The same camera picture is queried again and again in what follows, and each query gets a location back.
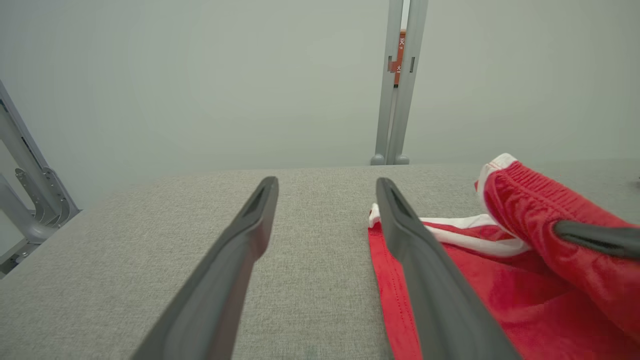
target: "metal bracket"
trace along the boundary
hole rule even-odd
[[[0,175],[0,208],[30,243],[42,243],[56,232],[55,229],[44,226],[33,218],[29,209],[2,175]]]
[[[27,191],[31,201],[33,201],[33,205],[36,209],[34,218],[37,222],[40,222],[41,224],[48,224],[58,216],[53,209],[49,207],[46,201],[42,200],[42,194],[35,186],[34,181],[29,174],[27,174],[23,169],[17,168],[15,169],[15,177],[18,178],[18,181],[20,181],[22,187]]]
[[[5,116],[0,119],[0,138],[18,166],[31,176],[31,183],[39,190],[38,197],[40,202],[48,204],[56,215],[63,212],[58,207],[61,203],[60,199],[52,196],[51,184],[44,179],[47,176],[46,173],[50,172],[56,179],[57,185],[54,185],[54,187],[58,188],[56,193],[63,194],[63,197],[68,202],[69,218],[78,214],[79,210],[76,204],[60,181],[60,177],[47,164],[2,81],[0,81],[0,102],[2,102],[4,110],[8,113],[6,120]]]
[[[60,183],[55,171],[48,167],[43,167],[42,171],[42,174],[51,186],[51,192],[60,200],[60,216],[55,220],[55,222],[50,223],[50,225],[61,227],[69,219],[69,201],[67,200],[65,191],[62,189],[62,184]]]
[[[16,243],[11,249],[9,249],[9,251],[5,252],[4,254],[0,254],[0,264],[3,264],[5,261],[9,260],[13,255],[18,253],[18,251],[27,244],[28,244],[28,241],[26,238],[24,238],[18,241],[18,243]]]

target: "white trim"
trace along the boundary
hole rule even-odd
[[[480,196],[480,206],[483,207],[483,210],[488,214],[489,217],[491,217],[491,219],[493,219],[496,225],[498,225],[505,233],[508,234],[511,234],[511,232],[507,231],[507,229],[505,229],[504,226],[498,223],[498,221],[495,221],[495,218],[489,211],[489,208],[487,208],[486,206],[486,202],[484,201],[484,185],[486,184],[486,180],[489,178],[489,175],[498,170],[508,168],[516,161],[518,161],[516,158],[505,152],[504,154],[501,154],[497,158],[493,159],[490,163],[484,164],[482,170],[480,170],[480,176],[478,177],[477,193]]]
[[[498,225],[489,215],[482,214],[468,218],[420,218],[420,221],[431,222],[432,224],[452,225],[458,229],[470,229],[472,227],[486,226],[486,225]],[[374,203],[371,206],[371,212],[369,213],[369,227],[380,222],[380,208],[378,204]],[[530,246],[518,239],[507,239],[498,241],[489,241],[473,236],[467,236],[450,231],[438,229],[425,225],[433,236],[441,243],[448,243],[451,245],[459,246],[464,249],[473,250],[481,254],[496,256],[499,258],[506,258],[510,256],[519,255],[525,251],[530,250]]]
[[[374,202],[373,205],[371,205],[371,212],[369,213],[369,227],[373,227],[373,225],[376,225],[378,222],[380,222],[380,208],[378,204]]]
[[[494,219],[487,214],[480,214],[468,218],[420,218],[421,222],[431,222],[434,224],[451,225],[458,229],[470,229],[472,227],[497,225]]]
[[[431,231],[436,240],[441,243],[459,246],[464,249],[473,250],[485,255],[496,256],[498,258],[508,258],[531,250],[531,247],[526,242],[517,238],[489,241],[475,238],[473,236],[452,233],[450,231],[427,225],[424,227]]]

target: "metal stand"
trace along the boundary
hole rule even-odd
[[[409,157],[402,153],[402,149],[404,145],[404,135],[406,133],[406,124],[409,119],[409,110],[411,108],[411,99],[413,97],[415,75],[418,72],[420,47],[422,46],[424,23],[427,18],[427,4],[427,0],[411,0],[409,6],[402,71],[400,72],[394,122],[389,140],[387,165],[409,164]]]
[[[39,245],[79,210],[42,156],[1,81],[0,115],[0,140],[19,166],[15,176],[33,202],[35,212],[22,203],[1,174],[0,208],[25,237],[16,246]],[[12,255],[0,254],[3,259]]]
[[[400,39],[400,27],[402,25],[402,7],[403,0],[389,0],[387,42],[385,43],[385,61],[382,75],[382,91],[380,93],[376,154],[371,158],[371,165],[384,165],[386,163],[391,102],[393,98],[394,80],[396,79],[396,70],[393,68],[393,64],[397,61],[398,41]]]

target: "white wall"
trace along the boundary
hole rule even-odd
[[[366,165],[387,11],[388,0],[7,0],[0,79],[80,208],[162,176]]]
[[[640,158],[640,1],[430,0],[411,163]]]

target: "gray fabric surface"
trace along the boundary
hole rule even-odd
[[[0,280],[0,357],[123,358],[265,176],[280,180],[273,239],[255,265],[234,357],[392,357],[367,242],[375,180],[422,217],[481,212],[482,164],[218,172],[115,194]],[[640,161],[532,165],[640,223]]]

